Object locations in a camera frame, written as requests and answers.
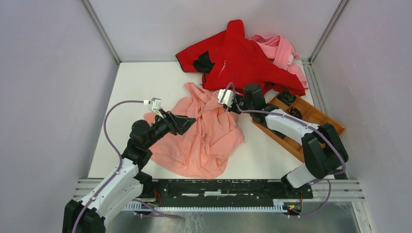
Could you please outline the red garment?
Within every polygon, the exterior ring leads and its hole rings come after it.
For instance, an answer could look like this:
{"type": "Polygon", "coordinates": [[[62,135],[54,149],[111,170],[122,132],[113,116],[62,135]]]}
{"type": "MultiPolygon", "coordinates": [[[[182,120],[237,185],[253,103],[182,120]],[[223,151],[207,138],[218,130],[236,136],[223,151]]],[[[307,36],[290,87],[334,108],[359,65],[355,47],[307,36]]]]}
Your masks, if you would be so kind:
{"type": "Polygon", "coordinates": [[[240,19],[178,52],[176,58],[184,72],[202,73],[202,86],[210,91],[224,89],[232,82],[240,93],[246,85],[257,83],[263,93],[286,89],[293,95],[306,94],[296,75],[275,66],[256,42],[246,38],[240,19]]]}

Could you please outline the pink garment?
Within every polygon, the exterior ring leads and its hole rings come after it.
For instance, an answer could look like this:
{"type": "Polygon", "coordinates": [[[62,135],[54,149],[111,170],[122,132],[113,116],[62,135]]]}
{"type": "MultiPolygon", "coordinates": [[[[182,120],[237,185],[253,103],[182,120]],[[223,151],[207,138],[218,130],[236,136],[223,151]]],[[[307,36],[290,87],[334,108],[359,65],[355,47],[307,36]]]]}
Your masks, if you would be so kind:
{"type": "Polygon", "coordinates": [[[264,37],[260,34],[255,34],[249,40],[256,42],[275,66],[296,75],[302,86],[305,89],[309,88],[305,74],[295,63],[295,59],[300,58],[300,56],[295,52],[291,42],[281,35],[264,37]]]}

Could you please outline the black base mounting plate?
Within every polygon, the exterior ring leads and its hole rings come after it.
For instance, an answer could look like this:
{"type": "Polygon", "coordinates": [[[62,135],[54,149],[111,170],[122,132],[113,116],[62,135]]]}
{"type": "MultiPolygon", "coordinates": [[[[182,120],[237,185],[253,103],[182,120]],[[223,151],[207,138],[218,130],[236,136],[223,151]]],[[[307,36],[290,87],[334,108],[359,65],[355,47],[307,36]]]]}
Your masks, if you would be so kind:
{"type": "Polygon", "coordinates": [[[272,207],[275,201],[312,199],[309,185],[287,188],[280,180],[158,179],[147,183],[141,200],[160,207],[272,207]]]}

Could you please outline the wooden divided tray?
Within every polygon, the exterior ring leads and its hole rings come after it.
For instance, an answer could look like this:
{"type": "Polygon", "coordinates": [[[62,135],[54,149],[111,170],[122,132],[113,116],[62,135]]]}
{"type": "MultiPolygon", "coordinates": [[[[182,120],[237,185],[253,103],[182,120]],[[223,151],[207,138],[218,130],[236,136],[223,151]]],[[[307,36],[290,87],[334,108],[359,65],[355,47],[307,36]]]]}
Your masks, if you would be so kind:
{"type": "MultiPolygon", "coordinates": [[[[285,111],[287,114],[290,114],[294,117],[299,118],[300,120],[309,123],[318,125],[329,123],[334,126],[338,135],[342,135],[345,131],[345,127],[343,125],[321,112],[319,109],[311,105],[303,98],[290,94],[287,90],[283,90],[278,93],[269,102],[269,104],[278,107],[279,109],[285,111]]],[[[300,162],[304,162],[304,155],[300,138],[297,138],[295,136],[289,137],[288,134],[284,134],[283,132],[270,130],[264,123],[259,124],[255,119],[253,119],[252,122],[270,138],[272,138],[288,152],[290,152],[300,162]]]]}

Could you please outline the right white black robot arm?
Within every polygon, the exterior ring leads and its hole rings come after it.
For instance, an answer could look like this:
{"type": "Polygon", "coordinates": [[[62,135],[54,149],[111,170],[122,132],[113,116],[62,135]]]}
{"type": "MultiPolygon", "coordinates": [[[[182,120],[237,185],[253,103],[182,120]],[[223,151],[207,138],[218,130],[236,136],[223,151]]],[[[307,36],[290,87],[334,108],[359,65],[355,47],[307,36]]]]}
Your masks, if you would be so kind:
{"type": "Polygon", "coordinates": [[[283,196],[293,198],[305,184],[345,173],[348,155],[332,124],[309,123],[267,103],[257,83],[247,85],[243,92],[237,94],[234,84],[229,83],[219,90],[218,102],[229,112],[249,114],[255,123],[282,133],[302,147],[303,164],[281,178],[283,196]]]}

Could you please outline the salmon orange jacket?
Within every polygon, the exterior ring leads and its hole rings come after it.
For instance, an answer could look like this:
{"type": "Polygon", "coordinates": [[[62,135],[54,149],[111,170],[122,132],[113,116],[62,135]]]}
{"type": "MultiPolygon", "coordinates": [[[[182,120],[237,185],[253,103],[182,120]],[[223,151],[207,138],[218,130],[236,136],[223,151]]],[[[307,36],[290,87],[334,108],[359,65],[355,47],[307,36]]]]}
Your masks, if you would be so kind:
{"type": "Polygon", "coordinates": [[[214,179],[222,175],[229,156],[244,142],[237,115],[218,103],[218,91],[186,83],[189,96],[172,109],[196,122],[183,135],[167,134],[151,146],[151,160],[180,176],[214,179]]]}

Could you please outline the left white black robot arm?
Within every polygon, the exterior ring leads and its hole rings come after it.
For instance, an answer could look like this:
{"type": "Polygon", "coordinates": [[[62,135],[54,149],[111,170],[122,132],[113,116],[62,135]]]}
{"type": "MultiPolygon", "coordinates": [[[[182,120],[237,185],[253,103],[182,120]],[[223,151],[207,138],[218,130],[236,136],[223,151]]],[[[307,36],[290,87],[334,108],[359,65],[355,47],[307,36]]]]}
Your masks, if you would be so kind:
{"type": "Polygon", "coordinates": [[[142,172],[152,156],[150,147],[167,134],[183,135],[195,118],[160,110],[161,115],[149,124],[141,119],[133,123],[120,162],[97,187],[80,201],[70,200],[64,210],[64,233],[104,233],[109,223],[137,197],[148,197],[153,185],[151,176],[142,172]]]}

